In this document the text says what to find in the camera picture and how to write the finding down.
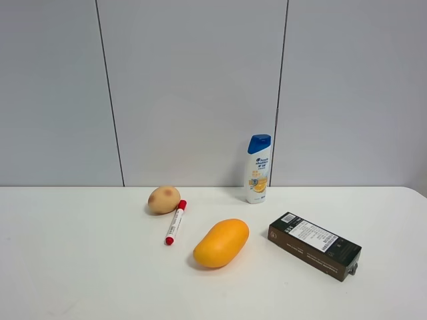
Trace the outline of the yellow mango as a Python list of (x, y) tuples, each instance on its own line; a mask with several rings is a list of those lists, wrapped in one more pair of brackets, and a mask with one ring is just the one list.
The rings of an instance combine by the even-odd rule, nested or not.
[(230, 263), (250, 236), (248, 225), (240, 219), (216, 223), (193, 250), (196, 263), (206, 268), (220, 268)]

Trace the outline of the white and blue shampoo bottle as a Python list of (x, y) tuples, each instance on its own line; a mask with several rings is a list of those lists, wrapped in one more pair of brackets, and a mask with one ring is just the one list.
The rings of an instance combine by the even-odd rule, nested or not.
[(265, 201), (270, 174), (271, 144), (272, 137), (268, 134), (253, 135), (250, 139), (244, 185), (248, 203)]

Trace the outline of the brown potato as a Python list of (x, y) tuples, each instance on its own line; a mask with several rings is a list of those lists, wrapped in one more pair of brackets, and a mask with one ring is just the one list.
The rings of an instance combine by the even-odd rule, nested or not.
[(161, 186), (151, 193), (147, 205), (151, 213), (163, 215), (176, 210), (180, 201), (180, 192), (175, 187)]

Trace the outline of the red and white marker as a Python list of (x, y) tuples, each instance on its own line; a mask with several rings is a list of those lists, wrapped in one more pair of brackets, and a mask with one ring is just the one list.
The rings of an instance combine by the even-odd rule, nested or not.
[(185, 208), (187, 206), (187, 201), (186, 200), (181, 200), (177, 206), (177, 209), (175, 211), (175, 214), (173, 216), (173, 220), (171, 222), (171, 225), (169, 226), (169, 229), (167, 231), (167, 234), (165, 236), (165, 241), (164, 243), (167, 246), (170, 246), (174, 243), (176, 235), (177, 235), (177, 230), (179, 229), (183, 214), (185, 212)]

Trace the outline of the black coffee box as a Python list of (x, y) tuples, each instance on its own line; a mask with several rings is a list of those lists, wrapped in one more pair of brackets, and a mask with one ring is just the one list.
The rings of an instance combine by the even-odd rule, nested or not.
[(290, 212), (270, 224), (268, 239), (341, 282), (356, 273), (362, 250), (361, 246)]

